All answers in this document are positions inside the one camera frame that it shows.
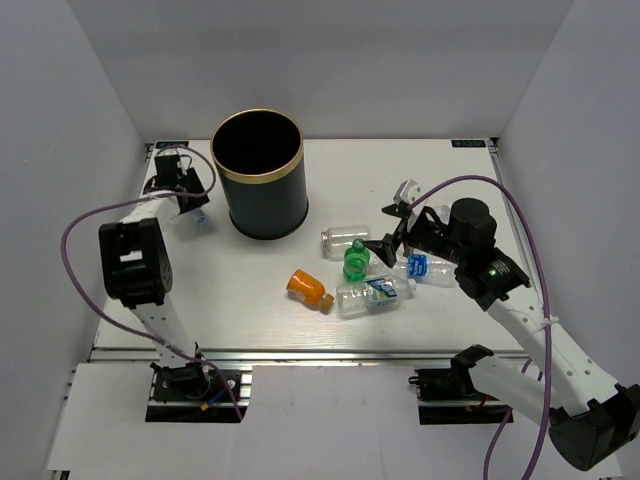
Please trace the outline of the orange plastic bottle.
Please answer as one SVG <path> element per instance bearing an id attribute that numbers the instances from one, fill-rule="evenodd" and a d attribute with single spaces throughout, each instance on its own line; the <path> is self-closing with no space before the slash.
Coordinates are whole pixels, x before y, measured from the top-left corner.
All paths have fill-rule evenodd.
<path id="1" fill-rule="evenodd" d="M 334 303 L 334 297 L 327 292 L 324 285 L 301 269 L 292 274 L 286 285 L 286 291 L 292 298 L 321 312 L 328 312 Z"/>

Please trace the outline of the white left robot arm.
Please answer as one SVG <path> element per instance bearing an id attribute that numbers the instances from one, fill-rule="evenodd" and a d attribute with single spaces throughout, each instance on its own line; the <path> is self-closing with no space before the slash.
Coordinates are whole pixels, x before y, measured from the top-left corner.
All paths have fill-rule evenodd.
<path id="1" fill-rule="evenodd" d="M 176 384 L 191 399 L 209 392 L 212 377 L 206 369 L 190 364 L 202 353 L 186 333 L 170 298 L 173 272 L 163 228 L 209 202 L 190 162 L 195 154 L 180 143 L 159 149 L 154 157 L 155 175 L 142 200 L 120 221 L 103 224 L 98 232 L 108 296 L 137 317 L 162 367 L 182 368 Z"/>

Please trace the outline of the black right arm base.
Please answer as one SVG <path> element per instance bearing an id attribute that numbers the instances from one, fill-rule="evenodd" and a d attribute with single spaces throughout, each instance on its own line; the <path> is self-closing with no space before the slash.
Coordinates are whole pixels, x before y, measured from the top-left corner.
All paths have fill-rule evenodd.
<path id="1" fill-rule="evenodd" d="M 472 386 L 469 371 L 479 360 L 494 353 L 472 345 L 450 359 L 447 368 L 417 369 L 408 384 L 416 389 L 419 423 L 422 426 L 500 424 L 513 414 L 503 402 Z"/>

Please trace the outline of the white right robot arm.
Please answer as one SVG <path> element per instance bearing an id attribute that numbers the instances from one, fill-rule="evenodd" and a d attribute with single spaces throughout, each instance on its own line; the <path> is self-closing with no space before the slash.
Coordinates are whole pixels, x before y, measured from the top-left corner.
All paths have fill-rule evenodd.
<path id="1" fill-rule="evenodd" d="M 473 198 L 453 203 L 442 222 L 434 209 L 414 213 L 405 202 L 383 208 L 398 218 L 393 233 L 367 248 L 386 266 L 399 247 L 411 247 L 455 264 L 461 290 L 498 322 L 544 370 L 544 387 L 511 371 L 488 348 L 469 347 L 451 362 L 453 390 L 472 399 L 486 393 L 540 426 L 564 460 L 588 471 L 639 435 L 639 387 L 624 386 L 599 367 L 543 306 L 529 277 L 495 245 L 497 223 Z"/>

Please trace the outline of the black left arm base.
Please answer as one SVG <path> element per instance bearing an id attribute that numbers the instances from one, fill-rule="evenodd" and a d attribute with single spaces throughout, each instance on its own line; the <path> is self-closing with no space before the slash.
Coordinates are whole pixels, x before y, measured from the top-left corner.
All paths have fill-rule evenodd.
<path id="1" fill-rule="evenodd" d="M 178 368 L 161 367 L 153 362 L 150 393 L 146 407 L 147 423 L 237 424 L 247 410 L 248 395 L 242 393 L 240 370 L 223 370 L 223 378 L 199 364 Z"/>

